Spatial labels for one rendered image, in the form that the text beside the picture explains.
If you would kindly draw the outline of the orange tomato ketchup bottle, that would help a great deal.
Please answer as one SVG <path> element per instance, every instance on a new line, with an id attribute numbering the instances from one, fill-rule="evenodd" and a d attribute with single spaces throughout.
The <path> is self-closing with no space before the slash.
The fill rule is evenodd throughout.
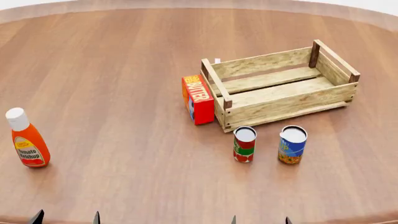
<path id="1" fill-rule="evenodd" d="M 21 162 L 27 167 L 45 167 L 50 162 L 49 149 L 22 108 L 6 112 L 11 127 L 12 142 Z"/>

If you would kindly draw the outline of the red green tomato sauce can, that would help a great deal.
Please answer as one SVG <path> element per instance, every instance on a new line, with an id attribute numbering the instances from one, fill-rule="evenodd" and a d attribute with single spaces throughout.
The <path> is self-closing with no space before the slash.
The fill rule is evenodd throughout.
<path id="1" fill-rule="evenodd" d="M 233 156 L 238 162 L 252 162 L 256 148 L 256 131 L 249 126 L 240 126 L 233 131 Z"/>

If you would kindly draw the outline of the wooden slatted crate tray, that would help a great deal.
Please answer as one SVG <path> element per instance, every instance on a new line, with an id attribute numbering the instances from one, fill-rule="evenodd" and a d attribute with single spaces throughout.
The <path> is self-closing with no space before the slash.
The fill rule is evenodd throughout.
<path id="1" fill-rule="evenodd" d="M 312 46 L 236 59 L 201 61 L 224 132 L 348 106 L 360 74 L 320 40 Z"/>

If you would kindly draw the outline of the blue soup can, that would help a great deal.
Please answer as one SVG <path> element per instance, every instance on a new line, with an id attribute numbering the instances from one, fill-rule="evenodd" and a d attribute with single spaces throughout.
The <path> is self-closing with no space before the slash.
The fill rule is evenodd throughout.
<path id="1" fill-rule="evenodd" d="M 278 159 L 284 164 L 298 164 L 302 160 L 308 138 L 306 130 L 290 125 L 282 128 L 279 136 Z"/>

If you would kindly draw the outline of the red butter box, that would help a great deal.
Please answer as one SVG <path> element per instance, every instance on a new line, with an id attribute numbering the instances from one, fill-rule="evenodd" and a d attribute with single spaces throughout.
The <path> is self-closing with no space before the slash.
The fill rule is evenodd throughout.
<path id="1" fill-rule="evenodd" d="M 195 125 L 214 121 L 214 98 L 201 75 L 182 78 L 182 96 Z"/>

